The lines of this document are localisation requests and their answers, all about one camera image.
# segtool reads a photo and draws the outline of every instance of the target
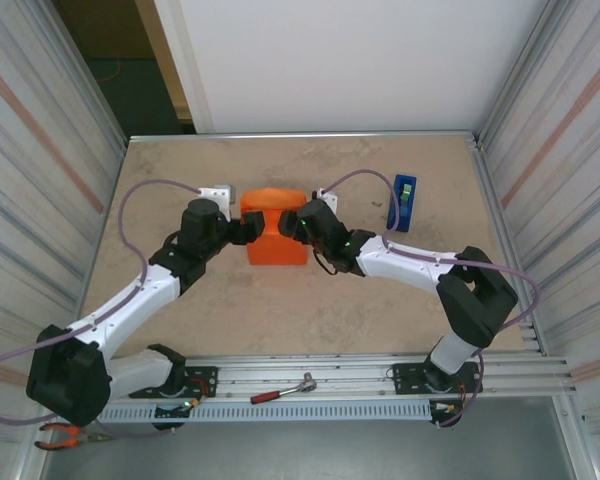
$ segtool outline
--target orange block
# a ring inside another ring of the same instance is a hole
[[[302,190],[261,188],[250,190],[240,199],[240,212],[251,210],[264,214],[264,230],[260,238],[247,245],[251,265],[306,265],[307,247],[284,237],[278,221],[284,210],[299,210],[307,197]]]

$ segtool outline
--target tabletop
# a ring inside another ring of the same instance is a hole
[[[435,251],[482,248],[500,258],[472,160],[461,136],[348,136],[132,140],[97,256],[83,313],[97,308],[139,272],[116,228],[120,200],[138,182],[166,178],[196,187],[232,184],[301,189],[309,195],[346,173],[372,168],[417,177],[408,233],[391,239]],[[381,233],[390,192],[378,178],[337,187],[338,217],[348,228]],[[149,257],[179,228],[195,195],[170,186],[136,191],[124,215],[127,237]],[[162,343],[186,356],[426,352],[449,330],[437,296],[406,284],[327,275],[306,266],[252,266],[244,247],[226,247],[182,297],[139,328],[118,351]],[[498,335],[498,350],[519,350],[518,328]]]

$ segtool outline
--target dark floor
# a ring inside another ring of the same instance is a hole
[[[146,431],[148,426],[140,427]],[[423,421],[185,425],[175,436],[51,453],[42,479],[570,480],[551,399],[483,399]]]
[[[183,130],[155,60],[87,60],[125,135],[179,135]]]

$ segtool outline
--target metal extrusion frame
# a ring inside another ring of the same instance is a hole
[[[262,422],[306,420],[430,420],[430,400],[457,399],[457,394],[398,395],[389,375],[396,363],[421,363],[417,355],[217,356],[187,360],[189,366],[216,366],[216,396],[205,399],[186,418],[164,419],[182,399],[118,399],[102,412],[102,423]],[[563,358],[534,353],[484,355],[481,398],[566,397],[575,395]],[[311,372],[316,390],[251,405],[253,395],[284,390]]]
[[[156,142],[165,140],[239,140],[247,138],[337,138],[337,137],[432,137],[432,136],[466,137],[473,133],[470,130],[387,130],[378,132],[295,132],[295,133],[208,133],[199,135],[142,135],[131,136],[130,143]]]
[[[478,181],[482,186],[483,198],[485,205],[491,216],[492,224],[498,244],[502,249],[502,253],[507,265],[520,269],[521,263],[513,246],[513,241],[507,223],[502,211],[502,207],[495,193],[495,188],[491,181],[487,163],[485,161],[483,151],[484,148],[478,148],[475,138],[466,139],[467,148],[473,157],[474,168]],[[520,301],[523,307],[526,307],[531,302],[531,297],[528,290],[522,284],[522,280],[514,277],[514,288],[520,296]],[[531,315],[531,324],[536,333],[538,346],[542,355],[545,358],[552,358],[548,355],[547,342],[542,331],[542,328],[537,324],[538,313],[533,312]],[[564,395],[552,395],[553,405],[562,430],[562,436],[565,441],[571,464],[574,473],[578,480],[600,480],[600,458],[587,426],[584,424],[584,419],[579,413],[576,405],[575,396],[566,397]]]

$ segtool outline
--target white wall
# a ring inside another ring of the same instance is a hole
[[[529,72],[486,161],[600,450],[600,0],[569,6]]]
[[[0,0],[0,354],[75,320],[126,150],[48,3]],[[0,415],[42,410],[30,365],[0,364]],[[0,424],[0,480],[37,478],[37,428]]]
[[[476,129],[545,0],[156,0],[199,132]]]

